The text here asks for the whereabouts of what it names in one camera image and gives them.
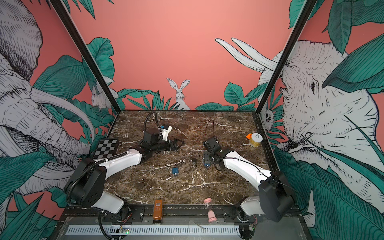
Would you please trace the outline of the black white checkerboard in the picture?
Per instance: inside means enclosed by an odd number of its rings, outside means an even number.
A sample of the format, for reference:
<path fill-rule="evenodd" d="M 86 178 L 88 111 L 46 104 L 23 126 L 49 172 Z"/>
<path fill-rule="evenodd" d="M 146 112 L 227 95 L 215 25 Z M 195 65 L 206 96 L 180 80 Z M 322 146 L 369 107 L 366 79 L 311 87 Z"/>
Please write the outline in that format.
<path fill-rule="evenodd" d="M 119 140 L 117 138 L 100 140 L 93 155 L 93 160 L 106 159 L 116 155 L 118 146 Z"/>

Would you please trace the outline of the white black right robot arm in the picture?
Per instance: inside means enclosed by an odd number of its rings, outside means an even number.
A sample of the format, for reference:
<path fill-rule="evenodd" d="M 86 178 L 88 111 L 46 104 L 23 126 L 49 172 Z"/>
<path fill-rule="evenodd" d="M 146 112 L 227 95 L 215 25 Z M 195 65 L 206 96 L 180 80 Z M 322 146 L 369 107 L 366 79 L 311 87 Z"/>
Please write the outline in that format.
<path fill-rule="evenodd" d="M 296 204 L 294 190 L 281 171 L 263 169 L 234 149 L 221 147 L 216 136 L 203 141 L 203 146 L 214 164 L 234 171 L 258 190 L 257 196 L 246 197 L 235 205 L 240 221 L 261 216 L 277 223 Z"/>

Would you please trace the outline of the orange rectangular device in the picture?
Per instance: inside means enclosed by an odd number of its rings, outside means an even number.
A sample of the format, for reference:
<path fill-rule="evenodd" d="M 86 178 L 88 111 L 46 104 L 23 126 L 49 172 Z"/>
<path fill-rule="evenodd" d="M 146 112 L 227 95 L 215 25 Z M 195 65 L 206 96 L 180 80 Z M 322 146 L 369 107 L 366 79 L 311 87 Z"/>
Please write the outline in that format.
<path fill-rule="evenodd" d="M 153 212 L 153 224 L 161 224 L 163 219 L 163 199 L 155 200 Z"/>

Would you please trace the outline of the black corner frame post right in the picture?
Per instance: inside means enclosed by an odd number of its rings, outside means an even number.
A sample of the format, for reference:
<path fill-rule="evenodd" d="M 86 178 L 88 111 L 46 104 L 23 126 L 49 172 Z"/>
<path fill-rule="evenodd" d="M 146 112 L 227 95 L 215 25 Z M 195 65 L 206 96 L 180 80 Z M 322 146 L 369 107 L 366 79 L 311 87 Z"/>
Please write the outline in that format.
<path fill-rule="evenodd" d="M 277 66 L 276 66 L 276 68 L 272 74 L 272 77 L 271 77 L 271 79 L 270 79 L 270 81 L 266 87 L 266 90 L 263 94 L 263 97 L 262 97 L 261 101 L 259 102 L 259 105 L 256 109 L 257 114 L 261 113 L 265 103 L 267 102 L 268 96 L 272 92 L 276 81 L 279 79 L 280 74 L 282 73 L 283 68 L 284 68 L 284 66 L 288 60 L 288 57 L 292 53 L 293 48 L 294 48 L 302 30 L 303 30 L 316 2 L 317 2 L 316 0 L 307 0 L 304 2 L 302 10 L 301 10 L 299 17 L 297 19 L 297 22 L 294 25 L 294 28 L 291 32 L 291 35 L 288 39 L 288 42 L 287 42 L 287 44 L 286 44 L 286 46 L 282 52 L 282 55 L 278 61 L 278 64 L 277 64 Z"/>

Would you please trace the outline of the pink hourglass timer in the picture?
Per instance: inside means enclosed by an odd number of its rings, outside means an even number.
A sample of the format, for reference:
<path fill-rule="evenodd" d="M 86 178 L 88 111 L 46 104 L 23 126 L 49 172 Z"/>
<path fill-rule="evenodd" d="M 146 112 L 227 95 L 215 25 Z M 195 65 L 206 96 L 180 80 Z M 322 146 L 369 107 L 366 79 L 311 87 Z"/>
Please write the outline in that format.
<path fill-rule="evenodd" d="M 216 218 L 216 215 L 213 211 L 212 199 L 211 198 L 204 199 L 204 204 L 206 205 L 206 207 L 208 209 L 208 222 L 210 224 L 216 222 L 217 218 Z"/>

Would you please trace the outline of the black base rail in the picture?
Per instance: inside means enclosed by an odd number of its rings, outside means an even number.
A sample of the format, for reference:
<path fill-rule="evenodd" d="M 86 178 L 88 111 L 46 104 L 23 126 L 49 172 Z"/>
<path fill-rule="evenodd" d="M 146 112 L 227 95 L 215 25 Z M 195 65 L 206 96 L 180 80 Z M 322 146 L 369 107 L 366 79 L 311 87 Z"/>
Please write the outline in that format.
<path fill-rule="evenodd" d="M 254 223 L 266 223 L 269 219 L 261 215 L 255 217 L 238 217 L 234 205 L 214 205 L 212 210 L 219 221 L 224 223 L 239 225 L 251 225 Z M 154 205 L 131 204 L 131 213 L 125 218 L 117 217 L 111 213 L 101 214 L 102 222 L 105 224 L 111 223 L 113 225 L 120 225 L 121 223 L 131 225 L 133 223 L 153 223 Z M 63 212 L 57 228 L 63 227 L 69 221 L 79 220 L 81 223 L 97 224 L 99 210 L 84 209 L 77 207 L 68 207 Z M 208 208 L 204 205 L 163 205 L 163 218 L 162 224 L 172 219 L 176 220 L 202 220 L 208 221 Z M 301 224 L 305 224 L 303 216 L 300 214 L 299 208 L 294 206 L 291 210 L 284 215 L 283 219 L 298 220 Z"/>

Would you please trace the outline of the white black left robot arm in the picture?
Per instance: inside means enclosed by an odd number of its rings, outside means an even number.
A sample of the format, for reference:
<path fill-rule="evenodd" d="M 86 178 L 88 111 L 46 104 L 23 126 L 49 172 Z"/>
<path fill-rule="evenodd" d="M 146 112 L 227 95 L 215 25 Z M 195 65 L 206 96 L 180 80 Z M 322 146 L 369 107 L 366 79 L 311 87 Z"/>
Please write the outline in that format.
<path fill-rule="evenodd" d="M 94 208 L 115 215 L 122 213 L 129 204 L 124 199 L 106 192 L 105 181 L 125 169 L 146 162 L 153 153 L 178 151 L 185 142 L 168 138 L 171 131 L 171 126 L 150 129 L 144 132 L 139 144 L 126 152 L 95 161 L 81 161 L 64 188 L 68 206 Z"/>

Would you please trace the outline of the black corner frame post left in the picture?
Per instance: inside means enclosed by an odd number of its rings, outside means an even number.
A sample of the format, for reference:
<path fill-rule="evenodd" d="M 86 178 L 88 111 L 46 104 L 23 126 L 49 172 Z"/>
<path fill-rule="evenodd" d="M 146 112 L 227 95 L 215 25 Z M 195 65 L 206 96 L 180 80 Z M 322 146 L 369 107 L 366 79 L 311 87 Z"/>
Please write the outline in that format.
<path fill-rule="evenodd" d="M 101 88 L 103 89 L 104 93 L 106 94 L 106 97 L 112 104 L 113 110 L 117 113 L 117 115 L 121 112 L 121 109 L 115 99 L 115 97 L 112 95 L 109 86 L 105 82 L 105 79 L 102 75 L 102 72 L 100 71 L 95 59 L 93 58 L 90 50 L 88 49 L 83 37 L 79 33 L 76 25 L 74 24 L 65 4 L 62 1 L 53 0 L 50 1 L 50 4 L 54 8 L 55 12 L 59 16 L 61 22 L 65 26 L 66 30 L 68 31 L 69 35 L 71 36 L 72 40 L 74 41 L 75 45 L 77 46 L 78 50 L 80 51 L 82 57 L 84 58 L 85 62 L 87 63 L 88 67 L 91 70 L 91 73 L 94 75 L 98 83 L 101 85 Z"/>

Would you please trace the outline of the white ventilated strip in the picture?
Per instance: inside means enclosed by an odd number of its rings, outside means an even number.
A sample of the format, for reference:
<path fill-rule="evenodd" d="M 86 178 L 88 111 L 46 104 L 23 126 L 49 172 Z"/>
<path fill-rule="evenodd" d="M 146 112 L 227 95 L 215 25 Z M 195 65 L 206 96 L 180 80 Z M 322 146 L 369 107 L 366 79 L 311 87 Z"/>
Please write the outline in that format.
<path fill-rule="evenodd" d="M 131 235 L 196 235 L 196 236 L 238 236 L 239 228 L 236 226 L 198 226 L 198 225 L 125 225 L 106 226 L 105 232 L 110 236 Z M 101 228 L 93 225 L 70 225 L 65 233 L 66 236 L 96 236 L 102 235 Z"/>

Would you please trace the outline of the black corner frame post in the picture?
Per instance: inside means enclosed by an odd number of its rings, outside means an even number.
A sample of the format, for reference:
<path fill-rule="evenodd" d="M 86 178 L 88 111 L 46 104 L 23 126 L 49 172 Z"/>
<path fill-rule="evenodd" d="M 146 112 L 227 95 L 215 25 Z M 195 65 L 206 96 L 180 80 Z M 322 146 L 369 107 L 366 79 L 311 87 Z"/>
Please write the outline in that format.
<path fill-rule="evenodd" d="M 106 94 L 106 97 L 112 104 L 113 110 L 117 113 L 117 115 L 121 112 L 121 109 L 115 99 L 115 97 L 112 95 L 109 86 L 105 82 L 105 79 L 102 75 L 102 72 L 100 71 L 95 59 L 93 58 L 90 50 L 88 49 L 83 37 L 79 33 L 76 25 L 74 24 L 65 4 L 62 1 L 53 0 L 50 1 L 50 4 L 54 8 L 55 12 L 59 16 L 61 22 L 65 26 L 66 30 L 68 31 L 69 35 L 71 36 L 72 40 L 74 41 L 75 45 L 77 46 L 78 50 L 80 51 L 82 57 L 84 58 L 85 62 L 87 63 L 88 67 L 91 70 L 91 73 L 94 75 L 98 83 L 101 85 L 101 88 L 103 89 L 104 93 Z"/>
<path fill-rule="evenodd" d="M 302 10 L 301 10 L 299 17 L 297 19 L 297 22 L 294 25 L 294 28 L 291 32 L 291 35 L 288 39 L 288 42 L 287 42 L 287 44 L 286 44 L 286 46 L 282 52 L 282 55 L 278 61 L 278 64 L 277 64 L 277 66 L 276 66 L 276 68 L 272 74 L 272 77 L 271 77 L 271 79 L 270 79 L 270 81 L 266 87 L 266 90 L 263 94 L 263 97 L 262 97 L 261 101 L 259 102 L 259 105 L 256 109 L 257 114 L 261 113 L 265 103 L 267 102 L 268 96 L 272 92 L 276 81 L 279 79 L 280 74 L 282 73 L 283 68 L 284 68 L 284 66 L 288 60 L 288 57 L 292 53 L 293 48 L 294 48 L 302 30 L 303 30 L 316 2 L 317 2 L 316 0 L 307 0 L 304 2 Z"/>

